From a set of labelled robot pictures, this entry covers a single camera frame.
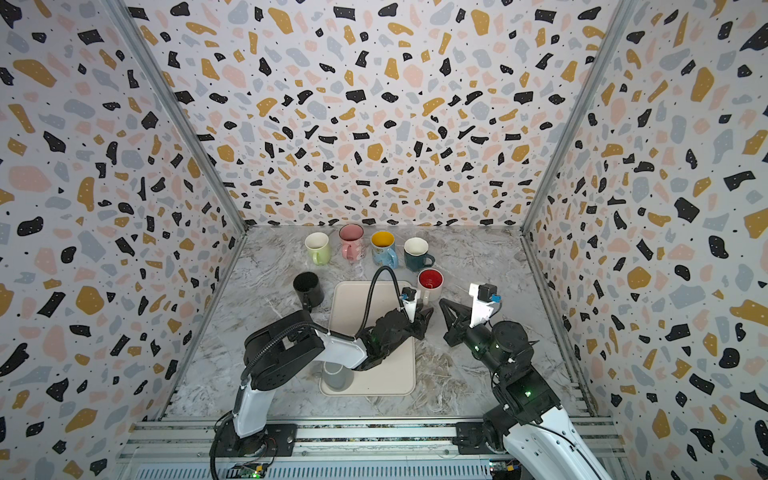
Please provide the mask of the white mug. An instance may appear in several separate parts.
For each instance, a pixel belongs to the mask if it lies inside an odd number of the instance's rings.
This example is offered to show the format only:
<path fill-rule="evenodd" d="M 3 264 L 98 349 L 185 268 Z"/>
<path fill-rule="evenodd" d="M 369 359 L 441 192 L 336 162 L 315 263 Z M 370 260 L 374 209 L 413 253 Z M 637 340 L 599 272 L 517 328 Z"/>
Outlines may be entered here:
<path fill-rule="evenodd" d="M 418 287 L 424 305 L 436 303 L 445 283 L 444 275 L 435 268 L 426 268 L 418 274 Z"/>

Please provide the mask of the dark green mug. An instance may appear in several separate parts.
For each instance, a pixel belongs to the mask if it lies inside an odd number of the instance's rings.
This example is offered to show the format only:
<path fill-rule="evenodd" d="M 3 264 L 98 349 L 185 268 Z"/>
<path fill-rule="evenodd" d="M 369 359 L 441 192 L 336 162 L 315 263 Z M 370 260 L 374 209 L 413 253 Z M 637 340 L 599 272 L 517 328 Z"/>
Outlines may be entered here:
<path fill-rule="evenodd" d="M 429 253 L 429 244 L 421 237 L 409 238 L 404 243 L 406 267 L 412 272 L 432 267 L 435 258 Z"/>

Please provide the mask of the light blue mug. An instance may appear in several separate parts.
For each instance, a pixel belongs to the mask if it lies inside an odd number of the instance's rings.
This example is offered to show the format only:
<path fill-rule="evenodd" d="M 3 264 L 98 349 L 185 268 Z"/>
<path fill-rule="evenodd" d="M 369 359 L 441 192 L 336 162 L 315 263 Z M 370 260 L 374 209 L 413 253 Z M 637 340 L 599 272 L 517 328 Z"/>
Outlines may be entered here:
<path fill-rule="evenodd" d="M 398 256 L 395 248 L 395 237 L 391 232 L 378 231 L 371 237 L 373 261 L 377 266 L 398 267 Z"/>

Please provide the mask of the grey mug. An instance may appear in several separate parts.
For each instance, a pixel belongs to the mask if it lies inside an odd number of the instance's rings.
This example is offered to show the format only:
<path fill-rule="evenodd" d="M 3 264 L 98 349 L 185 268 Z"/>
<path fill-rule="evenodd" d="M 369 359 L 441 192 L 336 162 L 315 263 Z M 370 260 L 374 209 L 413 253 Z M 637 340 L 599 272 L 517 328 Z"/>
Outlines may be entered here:
<path fill-rule="evenodd" d="M 333 362 L 323 364 L 323 381 L 334 392 L 341 392 L 350 387 L 354 380 L 354 372 L 349 368 Z"/>

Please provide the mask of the pink mug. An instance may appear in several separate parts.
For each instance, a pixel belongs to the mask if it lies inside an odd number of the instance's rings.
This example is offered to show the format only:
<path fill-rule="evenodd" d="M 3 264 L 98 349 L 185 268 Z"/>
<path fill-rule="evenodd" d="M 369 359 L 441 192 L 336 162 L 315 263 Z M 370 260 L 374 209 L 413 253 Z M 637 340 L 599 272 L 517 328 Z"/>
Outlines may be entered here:
<path fill-rule="evenodd" d="M 364 229 L 358 224 L 347 224 L 339 231 L 341 255 L 344 259 L 355 262 L 364 256 Z"/>

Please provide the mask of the black mug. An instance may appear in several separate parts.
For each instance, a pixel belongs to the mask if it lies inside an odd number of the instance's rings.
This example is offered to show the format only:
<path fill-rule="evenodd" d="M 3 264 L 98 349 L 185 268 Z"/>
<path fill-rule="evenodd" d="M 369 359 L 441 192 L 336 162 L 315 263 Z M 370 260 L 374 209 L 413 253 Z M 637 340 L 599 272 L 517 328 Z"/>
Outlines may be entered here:
<path fill-rule="evenodd" d="M 293 280 L 293 289 L 302 308 L 312 311 L 319 307 L 325 298 L 319 277 L 314 272 L 302 272 Z"/>

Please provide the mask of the light green mug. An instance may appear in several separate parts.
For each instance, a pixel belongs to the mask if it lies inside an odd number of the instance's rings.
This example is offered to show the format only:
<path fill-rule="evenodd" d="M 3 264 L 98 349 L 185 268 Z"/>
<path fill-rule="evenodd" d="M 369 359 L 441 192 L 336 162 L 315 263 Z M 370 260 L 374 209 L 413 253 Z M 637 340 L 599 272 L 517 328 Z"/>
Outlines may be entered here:
<path fill-rule="evenodd" d="M 305 238 L 304 244 L 315 265 L 322 266 L 330 262 L 332 251 L 327 234 L 313 232 Z"/>

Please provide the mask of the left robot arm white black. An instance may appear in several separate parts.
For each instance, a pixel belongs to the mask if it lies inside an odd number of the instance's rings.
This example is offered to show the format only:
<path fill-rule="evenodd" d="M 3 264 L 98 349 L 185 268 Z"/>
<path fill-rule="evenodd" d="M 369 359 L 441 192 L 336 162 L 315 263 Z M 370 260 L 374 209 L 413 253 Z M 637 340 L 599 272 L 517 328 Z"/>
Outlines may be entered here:
<path fill-rule="evenodd" d="M 260 436 L 274 391 L 312 362 L 339 364 L 352 371 L 380 365 L 410 338 L 425 338 L 434 309 L 419 304 L 413 317 L 393 309 L 356 336 L 329 330 L 298 310 L 249 335 L 244 370 L 232 409 L 240 439 Z"/>

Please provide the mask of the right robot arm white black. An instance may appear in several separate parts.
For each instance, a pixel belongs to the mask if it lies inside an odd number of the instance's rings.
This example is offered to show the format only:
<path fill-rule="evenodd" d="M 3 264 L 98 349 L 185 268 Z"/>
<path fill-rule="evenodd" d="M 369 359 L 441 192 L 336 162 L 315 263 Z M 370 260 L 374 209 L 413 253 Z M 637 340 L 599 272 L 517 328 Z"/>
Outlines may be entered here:
<path fill-rule="evenodd" d="M 534 342 L 524 327 L 510 320 L 472 327 L 471 308 L 447 299 L 439 306 L 448 345 L 467 346 L 489 371 L 498 405 L 483 416 L 488 447 L 505 450 L 535 479 L 608 479 L 560 398 L 532 365 Z"/>

